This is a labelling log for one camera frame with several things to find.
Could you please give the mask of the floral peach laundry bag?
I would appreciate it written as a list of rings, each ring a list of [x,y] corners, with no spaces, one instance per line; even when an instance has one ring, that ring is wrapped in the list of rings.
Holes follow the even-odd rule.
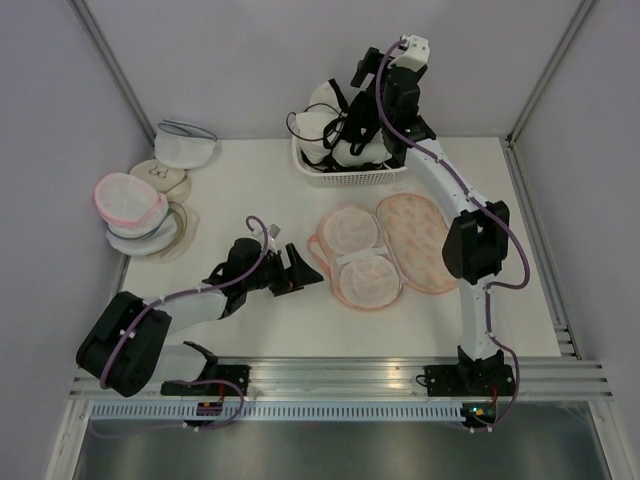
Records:
[[[457,288],[442,258],[448,225],[424,196],[400,193],[375,211],[347,204],[327,213],[307,249],[348,307],[372,311],[393,304],[408,287],[427,295]]]

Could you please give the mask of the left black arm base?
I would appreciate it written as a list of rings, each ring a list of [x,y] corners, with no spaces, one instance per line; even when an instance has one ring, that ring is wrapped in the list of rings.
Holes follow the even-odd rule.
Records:
[[[175,397],[240,397],[247,394],[250,373],[249,365],[210,364],[195,380],[165,381],[160,392]]]

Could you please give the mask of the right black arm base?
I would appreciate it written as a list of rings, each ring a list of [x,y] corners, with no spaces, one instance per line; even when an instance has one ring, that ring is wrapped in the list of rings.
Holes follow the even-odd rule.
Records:
[[[515,377],[510,366],[489,370],[457,365],[424,367],[425,383],[430,397],[498,397],[515,393]]]

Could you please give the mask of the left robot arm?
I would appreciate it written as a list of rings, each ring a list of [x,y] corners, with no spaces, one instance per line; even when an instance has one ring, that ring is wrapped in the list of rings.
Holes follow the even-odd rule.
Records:
[[[294,244],[275,251],[240,238],[196,287],[151,301],[129,291],[116,294],[78,348],[76,365],[103,389],[131,397],[151,380],[168,336],[230,317],[253,291],[279,297],[322,281]]]

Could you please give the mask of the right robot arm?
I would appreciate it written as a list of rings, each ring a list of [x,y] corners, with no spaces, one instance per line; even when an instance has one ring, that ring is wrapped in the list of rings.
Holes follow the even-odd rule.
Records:
[[[442,258],[458,282],[462,314],[458,361],[451,369],[463,392],[478,395],[509,371],[504,360],[509,351],[492,328],[491,291],[501,284],[497,276],[508,246],[518,240],[509,227],[508,206],[487,200],[463,179],[419,113],[419,81],[428,59],[424,38],[404,36],[386,52],[368,49],[351,84],[372,79],[367,91],[376,103],[385,148],[423,182],[448,219]]]

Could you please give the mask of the black bra in basket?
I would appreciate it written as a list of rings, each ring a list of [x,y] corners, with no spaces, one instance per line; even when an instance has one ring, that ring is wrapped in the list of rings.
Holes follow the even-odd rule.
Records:
[[[371,99],[359,92],[349,106],[341,131],[341,139],[350,145],[350,154],[361,155],[379,129],[380,120],[375,98]]]

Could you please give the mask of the white plastic laundry basket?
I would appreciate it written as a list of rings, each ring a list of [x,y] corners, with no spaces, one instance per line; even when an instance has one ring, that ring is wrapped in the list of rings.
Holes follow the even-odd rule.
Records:
[[[302,149],[297,138],[291,139],[291,152],[295,168],[306,183],[312,187],[333,188],[386,185],[404,180],[409,174],[406,167],[396,169],[383,167],[381,170],[323,173],[312,169],[304,162]]]

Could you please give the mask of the beige flat laundry bag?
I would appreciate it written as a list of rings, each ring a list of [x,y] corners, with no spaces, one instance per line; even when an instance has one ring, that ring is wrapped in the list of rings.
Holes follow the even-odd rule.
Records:
[[[198,230],[200,216],[195,210],[176,202],[170,202],[169,207],[176,220],[176,234],[164,249],[147,256],[152,262],[169,263],[180,258],[191,246]]]

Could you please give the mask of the grey trimmed mesh bag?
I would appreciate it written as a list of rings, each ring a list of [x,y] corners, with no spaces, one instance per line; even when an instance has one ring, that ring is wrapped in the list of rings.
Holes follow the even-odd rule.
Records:
[[[162,221],[147,233],[136,237],[125,237],[107,228],[106,239],[120,253],[141,257],[158,253],[166,248],[176,237],[178,231],[175,212],[169,209]]]

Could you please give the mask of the beige round laundry bag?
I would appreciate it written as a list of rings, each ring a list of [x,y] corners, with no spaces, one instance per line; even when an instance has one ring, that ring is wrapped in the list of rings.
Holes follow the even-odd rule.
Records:
[[[150,159],[135,165],[130,174],[151,185],[164,194],[169,202],[183,203],[191,194],[191,179],[188,172],[172,168],[157,159]]]

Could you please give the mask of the white mesh bag blue trim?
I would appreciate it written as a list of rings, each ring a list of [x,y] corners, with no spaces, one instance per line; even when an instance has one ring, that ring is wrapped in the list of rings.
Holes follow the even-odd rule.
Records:
[[[213,158],[217,140],[215,134],[197,125],[164,119],[157,124],[155,158],[170,168],[199,168]]]

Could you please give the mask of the pink trimmed mesh bag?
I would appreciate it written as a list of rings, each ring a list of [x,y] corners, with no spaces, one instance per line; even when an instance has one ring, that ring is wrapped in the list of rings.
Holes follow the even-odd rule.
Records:
[[[160,193],[145,181],[125,173],[111,173],[98,181],[93,200],[109,224],[134,226],[145,221],[161,205]]]

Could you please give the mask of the white garment in basket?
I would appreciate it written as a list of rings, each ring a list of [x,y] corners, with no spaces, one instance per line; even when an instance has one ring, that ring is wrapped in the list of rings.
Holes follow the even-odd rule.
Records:
[[[340,140],[332,149],[325,148],[320,141],[296,141],[303,158],[308,164],[318,168],[337,165],[339,168],[349,169],[363,167],[365,164],[382,164],[392,158],[380,132],[363,145]]]

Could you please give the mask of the right aluminium frame post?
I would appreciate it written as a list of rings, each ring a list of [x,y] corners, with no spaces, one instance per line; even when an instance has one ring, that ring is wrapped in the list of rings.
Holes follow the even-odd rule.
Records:
[[[549,59],[545,63],[532,91],[516,117],[516,120],[505,136],[506,144],[512,148],[519,137],[524,132],[531,116],[542,99],[542,96],[550,86],[555,74],[567,57],[570,49],[579,37],[583,27],[588,22],[594,9],[598,5],[597,0],[581,0],[566,27],[564,28],[558,42],[556,43]]]

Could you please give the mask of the aluminium frame post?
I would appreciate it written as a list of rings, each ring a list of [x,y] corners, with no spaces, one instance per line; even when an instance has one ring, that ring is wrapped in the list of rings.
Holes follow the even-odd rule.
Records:
[[[88,35],[90,43],[100,57],[126,107],[134,117],[146,142],[152,146],[155,138],[153,125],[89,4],[84,0],[69,0],[67,4]]]
[[[555,74],[567,57],[570,49],[579,37],[583,27],[588,22],[594,9],[598,5],[597,0],[581,0],[566,27],[564,28],[558,42],[556,43],[549,59],[545,63],[532,91],[516,117],[516,120],[505,136],[506,144],[512,148],[519,137],[524,132],[531,116],[542,99],[542,96],[550,86]]]

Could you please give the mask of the left aluminium frame post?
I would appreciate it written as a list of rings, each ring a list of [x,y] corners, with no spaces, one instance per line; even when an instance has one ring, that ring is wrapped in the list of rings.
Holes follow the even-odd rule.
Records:
[[[89,4],[84,0],[69,0],[67,4],[88,35],[90,43],[100,57],[126,107],[134,117],[146,142],[152,146],[155,138],[153,125]]]

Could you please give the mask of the aluminium front rail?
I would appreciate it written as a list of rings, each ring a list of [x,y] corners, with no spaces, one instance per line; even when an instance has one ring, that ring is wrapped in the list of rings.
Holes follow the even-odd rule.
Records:
[[[415,377],[453,357],[250,358],[221,357],[221,365],[250,367],[251,399],[416,400],[426,396]],[[613,391],[597,361],[570,357],[519,360],[523,401],[610,401]]]

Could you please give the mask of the right aluminium side rail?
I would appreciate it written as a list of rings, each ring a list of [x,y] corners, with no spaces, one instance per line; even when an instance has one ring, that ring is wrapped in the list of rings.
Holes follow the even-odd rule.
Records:
[[[533,198],[525,179],[524,170],[516,155],[515,147],[509,141],[509,138],[501,138],[500,144],[513,183],[515,195],[518,199],[541,287],[550,311],[554,329],[556,330],[561,356],[574,360],[582,360],[583,357],[569,322],[567,305],[561,292],[560,282],[546,242],[542,224],[537,215]]]

